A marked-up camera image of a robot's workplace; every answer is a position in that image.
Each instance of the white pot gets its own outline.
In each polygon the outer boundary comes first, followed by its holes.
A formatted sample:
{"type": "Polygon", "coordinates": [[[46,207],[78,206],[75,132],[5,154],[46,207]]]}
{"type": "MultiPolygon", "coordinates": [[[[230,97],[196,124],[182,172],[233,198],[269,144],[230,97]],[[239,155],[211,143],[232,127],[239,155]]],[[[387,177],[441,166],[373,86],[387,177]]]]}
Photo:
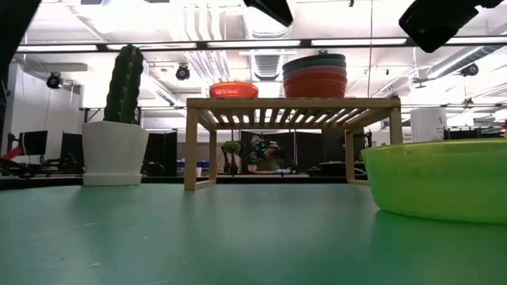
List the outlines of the white pot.
{"type": "Polygon", "coordinates": [[[127,123],[82,125],[84,185],[139,185],[148,132],[127,123]]]}

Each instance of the shelf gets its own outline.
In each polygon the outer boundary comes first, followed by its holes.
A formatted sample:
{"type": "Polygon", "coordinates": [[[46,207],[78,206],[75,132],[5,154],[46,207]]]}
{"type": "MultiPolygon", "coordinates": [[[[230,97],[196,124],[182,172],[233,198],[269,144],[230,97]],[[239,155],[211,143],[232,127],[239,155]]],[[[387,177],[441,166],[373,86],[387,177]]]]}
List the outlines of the shelf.
{"type": "Polygon", "coordinates": [[[401,103],[399,98],[189,98],[187,106],[189,111],[192,108],[196,109],[199,124],[209,131],[230,129],[347,130],[366,127],[385,119],[391,114],[392,108],[400,108],[401,103]]]}
{"type": "Polygon", "coordinates": [[[391,144],[402,143],[402,113],[399,98],[260,98],[187,99],[185,141],[185,189],[208,187],[216,181],[216,131],[257,129],[335,129],[345,131],[345,168],[350,184],[368,185],[355,180],[354,131],[389,118],[391,144]],[[209,181],[196,183],[197,124],[210,132],[209,181]]]}

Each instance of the lime green bowl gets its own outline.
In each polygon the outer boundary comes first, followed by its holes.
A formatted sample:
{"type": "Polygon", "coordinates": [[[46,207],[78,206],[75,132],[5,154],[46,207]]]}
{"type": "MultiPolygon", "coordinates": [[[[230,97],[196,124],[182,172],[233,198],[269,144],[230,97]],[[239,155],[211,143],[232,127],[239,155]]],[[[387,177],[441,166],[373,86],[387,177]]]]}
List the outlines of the lime green bowl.
{"type": "Polygon", "coordinates": [[[507,139],[381,146],[362,151],[377,206],[461,222],[507,222],[507,139]]]}

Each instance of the green table surface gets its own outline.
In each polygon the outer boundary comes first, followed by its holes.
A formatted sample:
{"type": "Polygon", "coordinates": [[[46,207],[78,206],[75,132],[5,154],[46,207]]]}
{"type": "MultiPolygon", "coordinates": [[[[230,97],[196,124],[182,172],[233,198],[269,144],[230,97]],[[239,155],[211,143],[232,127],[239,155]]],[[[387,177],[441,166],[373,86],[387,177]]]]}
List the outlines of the green table surface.
{"type": "Polygon", "coordinates": [[[0,284],[502,284],[507,226],[379,211],[344,184],[0,192],[0,284]]]}

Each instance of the artificial cactus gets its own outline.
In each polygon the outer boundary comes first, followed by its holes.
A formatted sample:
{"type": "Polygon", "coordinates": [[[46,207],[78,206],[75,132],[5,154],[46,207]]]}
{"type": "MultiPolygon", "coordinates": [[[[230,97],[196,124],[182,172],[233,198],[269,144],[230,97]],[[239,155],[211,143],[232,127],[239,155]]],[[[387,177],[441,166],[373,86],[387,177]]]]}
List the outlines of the artificial cactus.
{"type": "Polygon", "coordinates": [[[121,49],[116,57],[104,120],[132,124],[135,121],[135,108],[143,73],[143,54],[129,44],[121,49]]]}

